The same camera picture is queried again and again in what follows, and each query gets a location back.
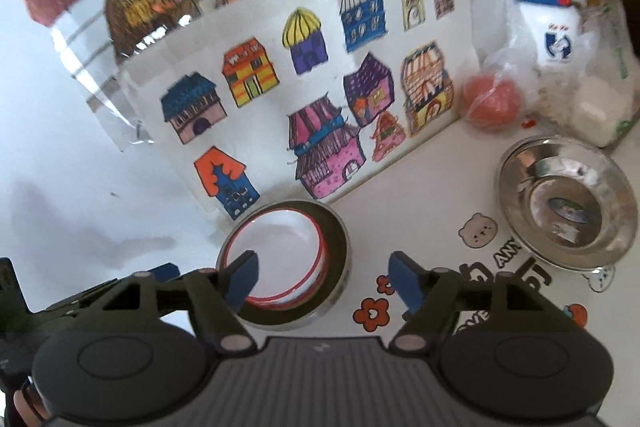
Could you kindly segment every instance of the orange and yellow striped house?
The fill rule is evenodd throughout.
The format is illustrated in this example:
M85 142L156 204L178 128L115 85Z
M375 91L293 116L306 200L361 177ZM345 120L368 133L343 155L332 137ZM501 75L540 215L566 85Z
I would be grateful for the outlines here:
M267 51L255 38L226 52L222 74L238 107L280 83Z

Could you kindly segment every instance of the orange roof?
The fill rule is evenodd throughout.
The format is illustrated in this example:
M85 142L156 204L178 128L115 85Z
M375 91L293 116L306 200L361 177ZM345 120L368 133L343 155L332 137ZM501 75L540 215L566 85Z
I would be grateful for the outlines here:
M258 39L251 38L247 42L243 42L225 53L225 65L222 68L222 74L228 76L235 73L238 68L265 52L264 46L258 42Z
M213 174L213 167L222 167L223 174L226 174L232 180L237 180L244 174L246 169L246 165L226 155L217 147L209 149L193 165L198 171L198 176L200 176L202 185L209 196L215 196L218 193L218 177Z

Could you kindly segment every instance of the blue roof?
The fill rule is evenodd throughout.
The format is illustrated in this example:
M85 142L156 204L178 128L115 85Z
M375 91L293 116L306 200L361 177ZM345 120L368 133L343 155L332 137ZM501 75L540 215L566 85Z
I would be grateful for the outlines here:
M216 84L200 73L186 74L171 86L160 99L164 121L169 121L178 116L187 107L215 89Z

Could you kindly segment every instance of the small red object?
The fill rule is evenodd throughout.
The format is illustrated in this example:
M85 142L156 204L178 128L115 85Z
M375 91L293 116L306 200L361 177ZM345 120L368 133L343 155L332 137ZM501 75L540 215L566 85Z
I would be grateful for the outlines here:
M522 122L523 129L531 129L532 127L535 127L537 125L538 125L538 120L534 118L527 118L527 120Z
M462 115L474 126L500 130L519 117L523 103L513 80L486 72L466 81L460 105Z

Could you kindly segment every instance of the white paper with house drawings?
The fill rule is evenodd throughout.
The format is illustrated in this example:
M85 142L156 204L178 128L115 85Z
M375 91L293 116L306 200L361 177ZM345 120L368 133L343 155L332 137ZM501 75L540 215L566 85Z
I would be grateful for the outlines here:
M334 201L451 124L471 31L470 0L244 0L120 81L225 228L282 198Z

